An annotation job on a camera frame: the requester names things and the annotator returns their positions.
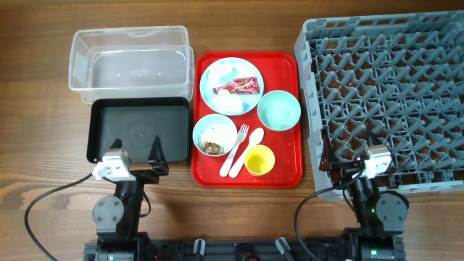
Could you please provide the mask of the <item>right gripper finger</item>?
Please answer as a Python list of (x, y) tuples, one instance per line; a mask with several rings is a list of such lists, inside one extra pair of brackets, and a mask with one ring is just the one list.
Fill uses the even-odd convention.
[(321, 131), (321, 137), (323, 140), (323, 150), (320, 165), (333, 165), (336, 163), (336, 156), (326, 129)]
[(365, 135), (367, 136), (367, 145), (368, 146), (383, 146), (386, 145), (380, 141), (380, 139), (373, 133), (370, 128), (365, 129)]

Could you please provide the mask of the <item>rice and food scraps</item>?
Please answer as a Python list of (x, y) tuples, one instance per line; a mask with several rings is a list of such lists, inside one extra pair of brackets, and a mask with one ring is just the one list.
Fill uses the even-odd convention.
[(199, 135), (199, 148), (208, 155), (225, 154), (234, 144), (235, 131), (226, 124), (207, 126)]

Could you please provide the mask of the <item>light blue bowl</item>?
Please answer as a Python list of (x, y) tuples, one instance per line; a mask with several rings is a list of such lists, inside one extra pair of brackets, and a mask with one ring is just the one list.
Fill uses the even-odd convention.
[(235, 123), (225, 115), (210, 114), (194, 126), (192, 138), (195, 147), (206, 156), (223, 156), (234, 147), (238, 131)]

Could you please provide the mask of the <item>yellow plastic cup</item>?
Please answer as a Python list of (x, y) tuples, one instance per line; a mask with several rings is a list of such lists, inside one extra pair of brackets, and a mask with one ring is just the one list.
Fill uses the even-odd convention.
[(276, 163), (276, 157), (273, 151), (264, 145), (256, 145), (245, 154), (244, 165), (253, 176), (262, 176), (268, 174)]

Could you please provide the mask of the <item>mint green bowl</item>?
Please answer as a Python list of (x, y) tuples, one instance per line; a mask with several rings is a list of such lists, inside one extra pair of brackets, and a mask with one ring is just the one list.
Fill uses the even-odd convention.
[(293, 94), (275, 90), (262, 96), (257, 105), (257, 114), (267, 129), (282, 132), (293, 128), (299, 122), (301, 107)]

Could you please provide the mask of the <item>white tissue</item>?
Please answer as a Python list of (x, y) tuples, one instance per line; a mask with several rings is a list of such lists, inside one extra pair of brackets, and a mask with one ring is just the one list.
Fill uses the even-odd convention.
[(243, 110), (243, 101), (238, 94), (231, 94), (228, 90), (219, 90), (212, 103), (220, 112), (236, 114)]
[(210, 87), (222, 86), (236, 75), (236, 68), (230, 62), (215, 62), (210, 65), (209, 69)]

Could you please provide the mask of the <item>light blue plate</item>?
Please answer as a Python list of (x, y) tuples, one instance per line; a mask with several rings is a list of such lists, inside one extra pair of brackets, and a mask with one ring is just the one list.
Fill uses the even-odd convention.
[(241, 112), (236, 113), (236, 114), (228, 114), (228, 113), (220, 112), (218, 108), (212, 103), (212, 99), (215, 98), (217, 94), (214, 94), (212, 90), (215, 87), (210, 87), (209, 85), (209, 80), (208, 80), (208, 75), (210, 71), (209, 69), (210, 65), (209, 65), (206, 68), (206, 70), (202, 73), (202, 76), (199, 82), (199, 90), (200, 90), (201, 98), (203, 99), (204, 103), (213, 111), (223, 114), (223, 115), (227, 115), (227, 116), (242, 115), (242, 114), (249, 112), (255, 106), (257, 106), (258, 102), (260, 101), (264, 93), (264, 79), (260, 71), (251, 62), (248, 62), (245, 59), (238, 58), (238, 57), (226, 57), (226, 58), (216, 60), (213, 63), (215, 62), (230, 62), (236, 68), (236, 75), (232, 76), (228, 80), (228, 82), (236, 78), (245, 78), (245, 77), (253, 77), (253, 76), (256, 77), (260, 85), (260, 92), (257, 94), (238, 94), (240, 99), (243, 101), (243, 110)]

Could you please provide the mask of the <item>red snack wrapper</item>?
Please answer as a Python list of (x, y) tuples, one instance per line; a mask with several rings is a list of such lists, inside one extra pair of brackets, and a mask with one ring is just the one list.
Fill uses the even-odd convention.
[(236, 78), (229, 81), (224, 86), (212, 89), (214, 94), (226, 90), (230, 94), (257, 94), (260, 92), (260, 85), (256, 77)]

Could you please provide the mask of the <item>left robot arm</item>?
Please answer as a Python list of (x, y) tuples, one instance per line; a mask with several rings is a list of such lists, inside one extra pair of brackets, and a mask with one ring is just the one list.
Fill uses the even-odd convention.
[(92, 175), (97, 180), (115, 184), (112, 196), (101, 198), (94, 206), (92, 218), (96, 224), (97, 243), (84, 249), (84, 260), (161, 260), (161, 254), (146, 232), (138, 230), (146, 184), (157, 184), (169, 173), (160, 137), (156, 136), (147, 157), (146, 169), (131, 169), (131, 158), (115, 139), (110, 149), (97, 163)]

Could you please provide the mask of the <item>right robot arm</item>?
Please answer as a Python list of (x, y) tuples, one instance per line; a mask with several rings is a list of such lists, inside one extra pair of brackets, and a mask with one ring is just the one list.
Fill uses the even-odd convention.
[(404, 260), (402, 238), (409, 201), (392, 190), (380, 191), (374, 178), (385, 173), (392, 161), (390, 150), (365, 131), (368, 146), (361, 157), (341, 162), (328, 134), (323, 135), (319, 170), (338, 178), (335, 189), (352, 206), (357, 228), (345, 228), (336, 239), (324, 243), (328, 260)]

